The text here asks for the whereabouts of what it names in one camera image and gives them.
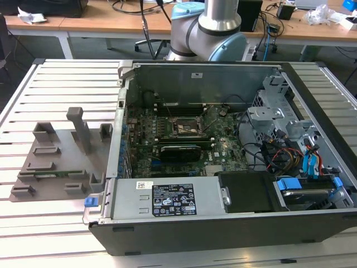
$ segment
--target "green circuit board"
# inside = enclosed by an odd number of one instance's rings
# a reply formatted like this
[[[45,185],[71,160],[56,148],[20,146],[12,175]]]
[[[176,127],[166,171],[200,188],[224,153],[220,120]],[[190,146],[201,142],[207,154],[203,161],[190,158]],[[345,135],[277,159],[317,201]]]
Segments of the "green circuit board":
[[[219,114],[221,106],[209,107],[202,116],[158,116],[153,109],[129,109],[128,126],[133,178],[213,176],[218,171],[245,170],[248,163],[234,136],[237,120]],[[198,140],[187,142],[187,136]],[[163,146],[198,146],[194,162],[164,162]]]

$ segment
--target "black box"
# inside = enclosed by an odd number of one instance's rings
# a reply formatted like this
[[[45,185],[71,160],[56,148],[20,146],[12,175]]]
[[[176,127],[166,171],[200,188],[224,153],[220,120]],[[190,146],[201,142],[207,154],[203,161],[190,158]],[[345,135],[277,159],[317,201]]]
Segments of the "black box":
[[[87,4],[88,0],[0,0],[0,13],[16,15],[19,6],[29,13],[79,18]]]
[[[3,15],[0,15],[0,60],[4,60],[10,52],[10,35],[7,31],[5,18]]]
[[[238,14],[242,18],[241,32],[254,32],[263,0],[239,0]]]
[[[292,13],[295,10],[295,6],[290,6],[287,4],[281,4],[277,11],[277,17],[281,20],[290,20]]]

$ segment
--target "wire bundle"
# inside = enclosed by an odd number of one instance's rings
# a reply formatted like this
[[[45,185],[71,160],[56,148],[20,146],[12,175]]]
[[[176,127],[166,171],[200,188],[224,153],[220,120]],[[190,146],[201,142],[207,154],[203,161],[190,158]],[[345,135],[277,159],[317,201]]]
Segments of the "wire bundle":
[[[280,32],[278,32],[278,33],[270,32],[270,23],[267,20],[267,15],[272,16],[273,18],[275,18],[277,21],[280,22],[280,24],[282,25]],[[282,22],[282,20],[280,20],[277,16],[275,16],[274,14],[271,14],[269,12],[266,12],[266,11],[261,11],[258,18],[260,18],[263,21],[264,33],[263,33],[263,36],[262,36],[262,38],[261,38],[261,40],[260,40],[260,42],[259,42],[259,44],[257,46],[257,51],[259,50],[259,48],[260,48],[260,46],[261,46],[261,44],[263,42],[263,39],[265,38],[264,46],[266,47],[266,50],[265,50],[264,58],[263,58],[263,61],[265,61],[266,57],[267,57],[268,46],[270,44],[270,37],[274,38],[274,43],[275,43],[276,39],[284,33],[285,26],[284,26],[284,23]]]

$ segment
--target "connector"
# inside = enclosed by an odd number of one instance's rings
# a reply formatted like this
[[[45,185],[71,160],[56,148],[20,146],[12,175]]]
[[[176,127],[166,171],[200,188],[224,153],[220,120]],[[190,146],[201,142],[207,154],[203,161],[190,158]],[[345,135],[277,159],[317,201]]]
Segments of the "connector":
[[[282,130],[277,130],[276,131],[276,135],[277,135],[278,138],[281,138],[281,139],[286,138],[286,133],[284,131],[282,131]]]
[[[274,141],[274,139],[271,138],[271,136],[269,136],[268,134],[265,134],[265,133],[262,134],[262,140],[267,143],[271,143]]]
[[[270,33],[278,34],[279,31],[280,31],[280,26],[279,26],[279,25],[276,25],[276,24],[270,23],[270,24],[268,25],[268,29],[269,29],[269,32],[270,32]]]

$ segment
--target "blue release tab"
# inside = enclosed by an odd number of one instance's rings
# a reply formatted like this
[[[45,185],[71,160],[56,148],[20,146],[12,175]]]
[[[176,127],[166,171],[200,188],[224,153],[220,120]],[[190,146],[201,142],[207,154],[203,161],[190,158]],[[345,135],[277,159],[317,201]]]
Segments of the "blue release tab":
[[[178,18],[188,18],[197,16],[204,12],[205,4],[200,2],[185,2],[176,4],[172,8],[171,19],[176,20]]]
[[[278,181],[278,186],[280,191],[302,188],[298,178],[282,178]]]
[[[334,184],[337,188],[344,185],[339,177],[334,177]]]
[[[86,197],[84,199],[85,208],[94,208],[98,206],[98,197]]]

